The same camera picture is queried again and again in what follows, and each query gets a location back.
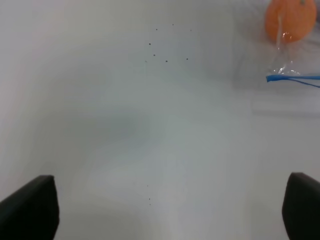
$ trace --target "white surface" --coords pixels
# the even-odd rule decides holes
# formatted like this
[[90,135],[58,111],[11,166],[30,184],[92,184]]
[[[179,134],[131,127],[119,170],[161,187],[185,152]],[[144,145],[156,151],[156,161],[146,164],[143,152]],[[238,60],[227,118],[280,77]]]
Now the white surface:
[[55,175],[57,240],[287,239],[286,182],[320,179],[320,119],[252,113],[229,7],[2,1],[0,197]]

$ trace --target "blue strap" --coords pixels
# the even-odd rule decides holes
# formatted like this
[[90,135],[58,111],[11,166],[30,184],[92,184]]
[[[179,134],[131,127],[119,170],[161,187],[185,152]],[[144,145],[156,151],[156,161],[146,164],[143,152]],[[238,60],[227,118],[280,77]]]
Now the blue strap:
[[297,79],[320,80],[320,76],[288,76],[288,75],[281,75],[281,74],[266,76],[267,83],[268,82],[281,81],[281,80],[287,80],[287,81],[293,81],[293,82],[297,82],[297,83],[300,83],[300,84],[304,84],[304,85],[320,88],[320,85],[314,85],[314,84],[307,83],[307,82],[304,82],[304,81],[300,81],[300,80],[297,80]]

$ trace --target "white background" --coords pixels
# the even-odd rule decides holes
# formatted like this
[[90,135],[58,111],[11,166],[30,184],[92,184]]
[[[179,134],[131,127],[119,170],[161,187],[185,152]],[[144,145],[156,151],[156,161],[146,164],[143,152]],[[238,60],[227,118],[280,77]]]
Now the white background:
[[0,198],[54,175],[57,240],[287,239],[320,119],[252,111],[230,4],[2,0]]

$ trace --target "plastic bag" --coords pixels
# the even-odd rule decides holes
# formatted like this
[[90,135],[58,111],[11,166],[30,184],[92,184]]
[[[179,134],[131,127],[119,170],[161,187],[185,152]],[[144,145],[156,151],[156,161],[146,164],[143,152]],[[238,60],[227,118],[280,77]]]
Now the plastic bag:
[[[303,39],[277,45],[265,30],[266,11],[272,1],[229,0],[234,25],[233,86],[249,94],[253,113],[320,117],[319,88],[291,80],[266,81],[270,75],[320,76],[319,22]],[[319,80],[292,79],[320,85]]]
[[320,88],[319,9],[315,0],[270,1],[264,28],[277,53],[267,82],[286,80]]

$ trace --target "orange object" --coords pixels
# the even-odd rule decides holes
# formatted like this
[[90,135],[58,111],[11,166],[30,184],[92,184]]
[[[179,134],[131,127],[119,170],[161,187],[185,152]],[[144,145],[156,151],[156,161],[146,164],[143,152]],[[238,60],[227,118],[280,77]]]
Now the orange object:
[[292,43],[312,31],[316,17],[314,0],[272,0],[265,13],[265,31],[274,42],[280,31],[282,42]]

